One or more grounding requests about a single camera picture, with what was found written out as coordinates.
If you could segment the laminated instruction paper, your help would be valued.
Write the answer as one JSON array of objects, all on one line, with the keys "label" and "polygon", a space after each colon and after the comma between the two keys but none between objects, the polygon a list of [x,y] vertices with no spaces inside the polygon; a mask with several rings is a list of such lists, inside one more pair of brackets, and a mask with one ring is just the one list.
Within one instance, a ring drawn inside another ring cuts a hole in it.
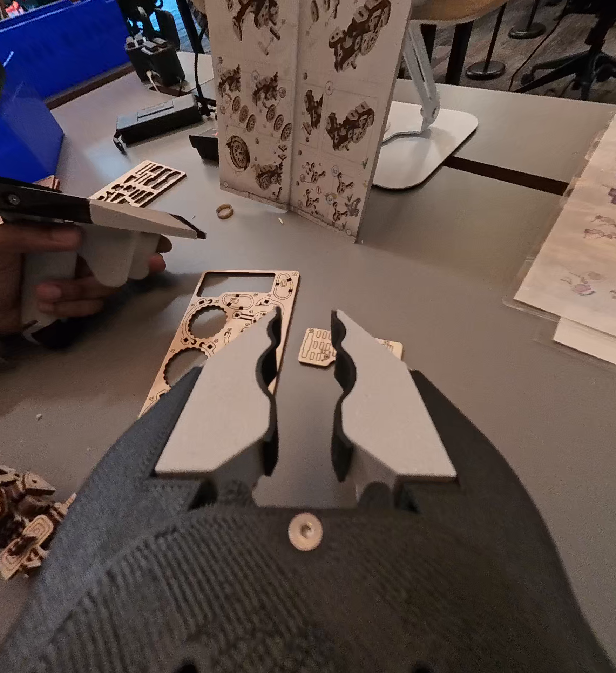
[{"label": "laminated instruction paper", "polygon": [[504,302],[550,320],[554,344],[616,368],[616,113]]}]

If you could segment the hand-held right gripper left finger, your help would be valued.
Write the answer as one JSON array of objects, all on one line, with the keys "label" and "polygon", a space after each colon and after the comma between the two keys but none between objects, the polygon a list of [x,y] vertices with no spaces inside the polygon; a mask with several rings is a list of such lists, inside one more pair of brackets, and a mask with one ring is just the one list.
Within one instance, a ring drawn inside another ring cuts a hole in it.
[{"label": "hand-held right gripper left finger", "polygon": [[281,340],[278,307],[201,368],[156,466],[164,478],[202,478],[217,489],[240,481],[254,489],[278,461],[276,400]]}]

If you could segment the large wooden puzzle sheet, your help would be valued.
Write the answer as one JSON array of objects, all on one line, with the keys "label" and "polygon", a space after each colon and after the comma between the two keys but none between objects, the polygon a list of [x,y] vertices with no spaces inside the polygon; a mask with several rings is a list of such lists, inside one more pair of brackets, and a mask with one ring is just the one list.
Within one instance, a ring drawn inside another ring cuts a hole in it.
[{"label": "large wooden puzzle sheet", "polygon": [[140,415],[153,407],[189,369],[203,365],[276,308],[282,320],[281,340],[276,349],[279,371],[299,286],[299,271],[204,271],[145,398]]}]

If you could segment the small wooden puzzle piece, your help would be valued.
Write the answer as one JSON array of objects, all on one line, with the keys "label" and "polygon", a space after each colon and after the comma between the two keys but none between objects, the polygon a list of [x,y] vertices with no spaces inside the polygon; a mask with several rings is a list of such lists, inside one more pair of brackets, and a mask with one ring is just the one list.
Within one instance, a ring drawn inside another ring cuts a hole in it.
[{"label": "small wooden puzzle piece", "polygon": [[329,367],[349,359],[357,370],[378,371],[381,367],[399,368],[404,354],[400,342],[375,339],[363,329],[346,330],[337,343],[330,330],[310,328],[305,332],[298,360],[301,364]]}]

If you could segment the black stool base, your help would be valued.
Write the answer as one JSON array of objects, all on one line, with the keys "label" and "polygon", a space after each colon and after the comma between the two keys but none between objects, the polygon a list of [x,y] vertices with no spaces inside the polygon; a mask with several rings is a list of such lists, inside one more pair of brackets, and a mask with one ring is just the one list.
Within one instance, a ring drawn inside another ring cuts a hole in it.
[{"label": "black stool base", "polygon": [[502,19],[504,17],[505,9],[506,9],[505,4],[503,4],[499,8],[485,59],[471,64],[466,69],[465,76],[469,80],[475,80],[475,81],[495,80],[504,75],[506,71],[505,63],[495,61],[493,59],[493,55],[497,38],[500,32]]},{"label": "black stool base", "polygon": [[528,14],[509,29],[508,38],[529,40],[538,38],[546,33],[546,26],[535,20],[540,3],[541,1],[532,1]]}]

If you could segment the grey desk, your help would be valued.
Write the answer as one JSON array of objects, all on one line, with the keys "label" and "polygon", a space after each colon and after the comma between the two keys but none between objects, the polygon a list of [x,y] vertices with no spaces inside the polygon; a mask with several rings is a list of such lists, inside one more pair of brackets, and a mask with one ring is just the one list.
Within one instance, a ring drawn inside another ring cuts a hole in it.
[{"label": "grey desk", "polygon": [[[279,460],[254,490],[265,509],[356,504],[331,466],[333,370],[298,363],[304,333],[341,309],[399,341],[513,468],[544,518],[583,614],[616,667],[616,372],[551,342],[554,326],[504,298],[560,199],[440,168],[409,192],[376,190],[360,242],[219,189],[189,132],[134,147],[110,141],[117,116],[163,102],[126,75],[55,110],[66,133],[57,176],[90,196],[143,159],[186,172],[154,206],[206,232],[176,240],[168,273],[128,289],[73,347],[22,340],[0,370],[0,463],[81,492],[135,422],[204,271],[299,271],[277,387]],[[216,208],[235,214],[220,220]],[[285,224],[278,221],[282,217]]]}]

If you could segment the black red device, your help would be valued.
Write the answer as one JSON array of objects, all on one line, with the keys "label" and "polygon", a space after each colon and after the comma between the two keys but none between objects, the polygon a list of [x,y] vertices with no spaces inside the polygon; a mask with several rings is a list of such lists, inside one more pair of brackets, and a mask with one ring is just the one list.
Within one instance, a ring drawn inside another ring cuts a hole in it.
[{"label": "black red device", "polygon": [[217,129],[205,129],[189,135],[189,141],[204,162],[219,164],[219,139]]}]

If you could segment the wooden sheet with slot cutouts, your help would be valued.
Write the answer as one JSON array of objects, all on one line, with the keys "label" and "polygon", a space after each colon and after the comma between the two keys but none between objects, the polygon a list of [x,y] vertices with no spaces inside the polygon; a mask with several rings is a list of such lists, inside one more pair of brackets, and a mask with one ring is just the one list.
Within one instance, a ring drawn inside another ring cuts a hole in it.
[{"label": "wooden sheet with slot cutouts", "polygon": [[145,160],[95,192],[90,199],[114,205],[147,207],[186,177],[183,171]]}]

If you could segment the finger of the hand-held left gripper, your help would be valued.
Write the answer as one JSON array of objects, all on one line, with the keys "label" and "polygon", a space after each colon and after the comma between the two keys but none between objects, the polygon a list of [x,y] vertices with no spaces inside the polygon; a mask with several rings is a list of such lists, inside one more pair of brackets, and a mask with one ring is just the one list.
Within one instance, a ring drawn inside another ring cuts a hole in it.
[{"label": "finger of the hand-held left gripper", "polygon": [[155,233],[161,236],[205,240],[206,233],[180,215],[128,204],[90,199],[90,220],[94,225],[116,230]]}]

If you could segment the white monitor stand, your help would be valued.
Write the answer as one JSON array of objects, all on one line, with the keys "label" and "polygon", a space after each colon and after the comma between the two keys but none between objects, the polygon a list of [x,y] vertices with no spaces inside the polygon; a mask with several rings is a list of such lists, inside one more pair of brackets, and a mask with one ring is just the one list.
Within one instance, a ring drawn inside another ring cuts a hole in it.
[{"label": "white monitor stand", "polygon": [[471,113],[442,108],[420,23],[405,30],[404,62],[420,104],[392,101],[373,185],[413,189],[438,169],[478,128]]}]

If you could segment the black power adapter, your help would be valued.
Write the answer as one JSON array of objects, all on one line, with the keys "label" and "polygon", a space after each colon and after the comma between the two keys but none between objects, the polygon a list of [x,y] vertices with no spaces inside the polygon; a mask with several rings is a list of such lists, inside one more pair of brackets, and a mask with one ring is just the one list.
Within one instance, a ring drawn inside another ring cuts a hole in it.
[{"label": "black power adapter", "polygon": [[196,99],[188,94],[117,117],[113,143],[121,153],[126,147],[184,129],[203,121]]}]

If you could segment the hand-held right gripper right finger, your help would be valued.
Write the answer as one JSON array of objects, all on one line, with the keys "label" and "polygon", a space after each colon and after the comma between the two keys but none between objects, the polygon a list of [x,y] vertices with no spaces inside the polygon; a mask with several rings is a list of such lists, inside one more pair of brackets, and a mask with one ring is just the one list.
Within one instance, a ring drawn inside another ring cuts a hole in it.
[{"label": "hand-held right gripper right finger", "polygon": [[331,344],[342,389],[331,438],[337,480],[357,500],[375,486],[396,499],[405,484],[456,483],[408,366],[342,310],[331,312]]}]

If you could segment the assembly instruction booklet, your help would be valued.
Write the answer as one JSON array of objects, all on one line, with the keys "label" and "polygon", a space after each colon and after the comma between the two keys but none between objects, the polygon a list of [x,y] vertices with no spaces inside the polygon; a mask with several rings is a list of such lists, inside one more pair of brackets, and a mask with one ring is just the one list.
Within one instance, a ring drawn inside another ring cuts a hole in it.
[{"label": "assembly instruction booklet", "polygon": [[412,1],[205,1],[223,190],[355,240]]}]

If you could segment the blue plastic box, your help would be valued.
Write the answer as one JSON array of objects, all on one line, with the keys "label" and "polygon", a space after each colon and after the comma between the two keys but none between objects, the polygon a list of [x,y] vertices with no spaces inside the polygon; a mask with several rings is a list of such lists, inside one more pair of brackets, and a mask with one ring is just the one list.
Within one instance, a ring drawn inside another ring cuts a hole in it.
[{"label": "blue plastic box", "polygon": [[3,58],[0,102],[0,177],[36,182],[56,173],[64,133],[20,64]]}]

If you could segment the assembled wooden engine model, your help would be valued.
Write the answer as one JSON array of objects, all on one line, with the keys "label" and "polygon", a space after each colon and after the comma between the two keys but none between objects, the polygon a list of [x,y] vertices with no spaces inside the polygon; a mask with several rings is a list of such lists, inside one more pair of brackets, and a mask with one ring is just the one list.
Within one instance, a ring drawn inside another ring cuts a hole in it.
[{"label": "assembled wooden engine model", "polygon": [[0,464],[0,576],[28,577],[42,566],[60,524],[76,499],[56,501],[42,476]]}]

